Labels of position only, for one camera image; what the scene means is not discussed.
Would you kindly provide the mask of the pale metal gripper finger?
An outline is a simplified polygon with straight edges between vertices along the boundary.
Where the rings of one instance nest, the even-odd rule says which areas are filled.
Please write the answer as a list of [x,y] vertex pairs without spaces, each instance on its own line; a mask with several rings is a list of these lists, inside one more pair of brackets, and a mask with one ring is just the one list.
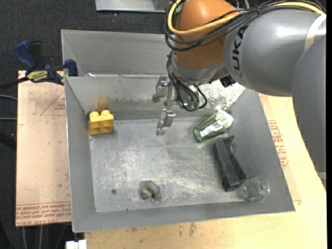
[[156,91],[153,94],[153,102],[158,103],[162,98],[167,95],[169,87],[168,77],[161,75],[156,84]]
[[166,129],[170,128],[176,114],[171,108],[164,108],[161,112],[160,119],[157,124],[157,135],[164,135]]

